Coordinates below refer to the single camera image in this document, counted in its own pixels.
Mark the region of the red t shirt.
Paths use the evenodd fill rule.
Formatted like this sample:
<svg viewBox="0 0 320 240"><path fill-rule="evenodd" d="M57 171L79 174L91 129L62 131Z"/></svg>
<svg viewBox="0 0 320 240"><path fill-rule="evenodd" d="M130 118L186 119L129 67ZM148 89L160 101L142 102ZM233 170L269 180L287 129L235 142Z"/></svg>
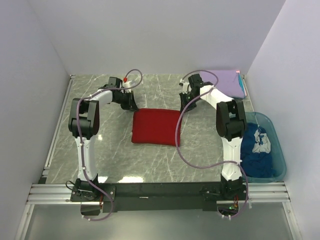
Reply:
<svg viewBox="0 0 320 240"><path fill-rule="evenodd" d="M134 144L175 146L180 144L180 112L172 109L141 108L133 114L132 137Z"/></svg>

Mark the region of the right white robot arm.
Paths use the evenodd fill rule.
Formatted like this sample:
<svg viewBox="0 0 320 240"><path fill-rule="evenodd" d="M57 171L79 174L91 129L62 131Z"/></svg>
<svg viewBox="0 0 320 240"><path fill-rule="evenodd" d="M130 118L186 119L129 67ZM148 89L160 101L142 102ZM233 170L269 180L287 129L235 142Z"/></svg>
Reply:
<svg viewBox="0 0 320 240"><path fill-rule="evenodd" d="M246 190L243 185L244 171L241 168L241 144L245 130L247 129L247 119L244 104L241 100L235 100L222 93L216 88L219 77L210 71L207 73L214 76L215 83L204 82L199 72L192 71L180 80L182 92L180 96L180 116L175 127L175 146L180 158L189 166L196 169L208 169L222 165L220 175L219 195L226 200ZM184 113L194 109L196 101L203 100L216 110L215 127L222 140L223 161L210 166L196 166L189 163L181 154L178 144L178 128Z"/></svg>

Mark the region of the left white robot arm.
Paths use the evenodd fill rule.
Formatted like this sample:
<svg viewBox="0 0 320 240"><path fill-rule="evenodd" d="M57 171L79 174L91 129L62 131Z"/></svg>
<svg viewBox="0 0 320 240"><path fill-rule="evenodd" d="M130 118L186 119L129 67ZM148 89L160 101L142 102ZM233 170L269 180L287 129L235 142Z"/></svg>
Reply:
<svg viewBox="0 0 320 240"><path fill-rule="evenodd" d="M68 120L68 129L75 139L78 154L78 176L80 181L95 183L98 171L95 162L94 145L100 129L100 108L111 103L119 104L125 111L137 112L133 88L139 83L110 77L108 83L93 94L74 98Z"/></svg>

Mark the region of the folded purple t shirt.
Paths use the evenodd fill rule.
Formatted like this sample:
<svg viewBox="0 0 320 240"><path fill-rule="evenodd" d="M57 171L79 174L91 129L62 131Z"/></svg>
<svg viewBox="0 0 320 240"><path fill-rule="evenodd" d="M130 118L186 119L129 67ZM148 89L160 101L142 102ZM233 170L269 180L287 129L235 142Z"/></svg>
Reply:
<svg viewBox="0 0 320 240"><path fill-rule="evenodd" d="M243 99L244 95L239 86L237 70L208 70L201 71L200 76L203 82L216 83L216 78L210 74L214 73L218 77L216 88L231 98Z"/></svg>

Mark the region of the folded light blue t shirt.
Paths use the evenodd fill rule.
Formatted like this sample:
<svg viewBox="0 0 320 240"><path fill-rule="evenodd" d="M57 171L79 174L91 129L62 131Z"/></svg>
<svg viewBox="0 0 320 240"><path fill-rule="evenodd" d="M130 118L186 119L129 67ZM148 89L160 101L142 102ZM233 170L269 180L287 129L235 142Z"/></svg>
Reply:
<svg viewBox="0 0 320 240"><path fill-rule="evenodd" d="M238 73L238 82L239 82L239 86L241 87L242 91L245 92L245 87L243 84L243 79L240 73Z"/></svg>

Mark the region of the folded pink t shirt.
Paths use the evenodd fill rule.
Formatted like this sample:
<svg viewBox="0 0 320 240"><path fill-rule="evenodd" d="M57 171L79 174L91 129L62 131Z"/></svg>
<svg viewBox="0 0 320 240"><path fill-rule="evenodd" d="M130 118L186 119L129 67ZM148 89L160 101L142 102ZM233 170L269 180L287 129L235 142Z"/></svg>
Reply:
<svg viewBox="0 0 320 240"><path fill-rule="evenodd" d="M241 74L241 72L239 70L237 70L236 73L237 73L237 77L238 77L238 73ZM241 75L241 77L242 77L242 81L243 81L243 85L244 85L244 89L245 89L245 92L242 91L243 92L243 98L245 98L245 97L247 97L248 94L247 94L247 90L246 90L246 84L245 84L244 76Z"/></svg>

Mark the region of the black base beam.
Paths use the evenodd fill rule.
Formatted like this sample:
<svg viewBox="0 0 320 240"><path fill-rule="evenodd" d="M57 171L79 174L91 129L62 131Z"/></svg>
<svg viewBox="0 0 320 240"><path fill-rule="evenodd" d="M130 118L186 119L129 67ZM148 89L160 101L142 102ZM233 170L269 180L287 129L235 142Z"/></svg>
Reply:
<svg viewBox="0 0 320 240"><path fill-rule="evenodd" d="M102 204L102 211L158 211L203 210L216 211L219 201L243 201L247 187L234 188L222 182L167 182L167 183L101 183L107 195L93 187L85 190L74 186L73 203Z"/></svg>

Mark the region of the blue plastic bin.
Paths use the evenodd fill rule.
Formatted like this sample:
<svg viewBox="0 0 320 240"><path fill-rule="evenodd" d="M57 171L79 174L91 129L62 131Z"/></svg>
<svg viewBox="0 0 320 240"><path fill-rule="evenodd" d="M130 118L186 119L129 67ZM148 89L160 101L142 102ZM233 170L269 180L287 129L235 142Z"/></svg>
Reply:
<svg viewBox="0 0 320 240"><path fill-rule="evenodd" d="M267 136L271 142L271 156L272 156L272 165L274 174L270 178L253 178L247 176L247 179L250 183L274 183L281 182L286 173L287 166L283 151L275 131L272 121L264 114L260 112L246 112L246 121L247 123L254 123L266 130Z"/></svg>

